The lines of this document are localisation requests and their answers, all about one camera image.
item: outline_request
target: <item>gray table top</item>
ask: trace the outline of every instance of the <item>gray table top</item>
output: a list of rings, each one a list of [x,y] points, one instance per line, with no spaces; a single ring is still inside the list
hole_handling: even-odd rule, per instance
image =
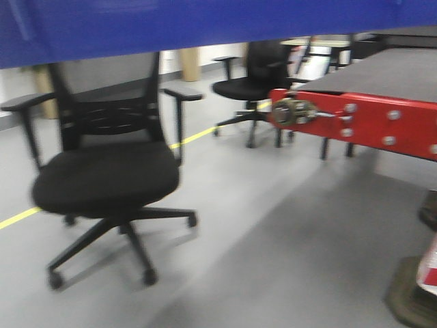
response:
[[[437,49],[388,49],[297,88],[437,103]]]
[[[437,25],[403,27],[398,29],[379,29],[369,33],[381,36],[429,36],[437,37]]]

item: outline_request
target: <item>mesh chair backrest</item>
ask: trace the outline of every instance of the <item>mesh chair backrest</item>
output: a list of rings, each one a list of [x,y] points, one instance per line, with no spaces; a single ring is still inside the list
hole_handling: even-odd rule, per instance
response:
[[[284,84],[288,77],[287,62],[290,50],[280,40],[250,42],[247,51],[247,76],[264,83]],[[269,68],[268,64],[283,63]]]
[[[159,53],[50,64],[63,149],[132,135],[163,141],[158,68]]]

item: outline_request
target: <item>bolt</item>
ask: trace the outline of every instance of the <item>bolt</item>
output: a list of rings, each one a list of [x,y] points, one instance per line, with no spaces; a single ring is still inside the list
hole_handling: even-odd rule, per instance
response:
[[[351,137],[354,134],[354,131],[351,128],[344,128],[340,131],[342,137]]]
[[[342,120],[343,122],[351,122],[352,121],[352,115],[340,116],[339,119]]]
[[[298,102],[298,104],[296,105],[296,109],[299,111],[301,111],[304,108],[305,108],[305,104],[303,102]]]
[[[344,107],[344,110],[346,111],[346,113],[355,113],[357,110],[357,106],[356,104],[346,104],[346,106]]]
[[[297,118],[296,119],[296,124],[305,124],[308,123],[307,118]]]
[[[394,144],[396,144],[396,137],[391,136],[391,135],[389,135],[387,137],[383,137],[382,143],[386,146],[393,146]]]
[[[401,112],[400,112],[400,111],[397,111],[397,110],[389,111],[389,112],[387,113],[387,118],[388,118],[390,121],[398,120],[398,119],[401,118]]]
[[[307,113],[308,118],[315,118],[317,116],[317,111],[311,110]]]
[[[290,119],[290,109],[287,107],[275,107],[274,114],[277,122],[286,123]]]

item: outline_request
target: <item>wall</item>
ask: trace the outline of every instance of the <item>wall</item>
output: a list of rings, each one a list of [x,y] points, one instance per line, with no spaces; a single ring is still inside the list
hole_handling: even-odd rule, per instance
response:
[[[199,64],[201,66],[208,65],[215,62],[212,61],[213,58],[226,55],[241,57],[241,44],[221,44],[199,47]],[[163,51],[161,58],[162,74],[180,70],[178,51]],[[0,103],[35,92],[36,89],[30,70],[23,71],[20,68],[0,70]]]
[[[222,56],[242,56],[242,44],[220,44],[214,46],[199,47],[199,65],[205,66],[216,63],[212,59]],[[177,50],[168,50],[162,52],[161,73],[177,72],[181,70]]]

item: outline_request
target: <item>chair base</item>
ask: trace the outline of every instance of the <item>chair base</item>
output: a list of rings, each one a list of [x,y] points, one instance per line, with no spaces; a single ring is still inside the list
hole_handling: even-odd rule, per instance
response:
[[[193,210],[180,210],[172,208],[149,208],[145,207],[132,215],[125,217],[110,217],[101,219],[94,227],[88,230],[81,238],[75,241],[71,246],[59,254],[52,262],[48,264],[48,282],[52,289],[61,288],[64,284],[64,279],[61,274],[56,271],[56,268],[61,266],[74,255],[85,249],[88,245],[100,238],[103,234],[118,227],[120,234],[125,234],[130,244],[132,245],[138,259],[144,266],[143,282],[147,286],[151,286],[158,281],[158,276],[153,267],[152,262],[147,255],[145,247],[141,244],[138,234],[135,232],[131,221],[144,219],[162,219],[170,217],[187,217],[187,224],[190,228],[197,225],[196,213]]]
[[[267,118],[268,113],[263,112],[263,111],[258,111],[257,110],[257,102],[250,102],[250,101],[246,102],[246,108],[248,109],[246,111],[237,111],[236,116],[234,118],[217,123],[216,129],[214,130],[214,135],[215,136],[219,135],[219,127],[220,126],[240,123],[240,122],[244,122],[244,121],[252,121],[252,127],[249,131],[249,139],[246,142],[246,147],[247,148],[254,148],[255,147],[255,129],[257,127],[257,122],[258,121],[268,122],[268,118]],[[277,148],[280,148],[281,144],[282,144],[281,143],[281,139],[282,139],[281,135],[282,135],[282,130],[280,128],[277,128],[277,134],[276,134],[276,139],[275,139],[275,146]]]

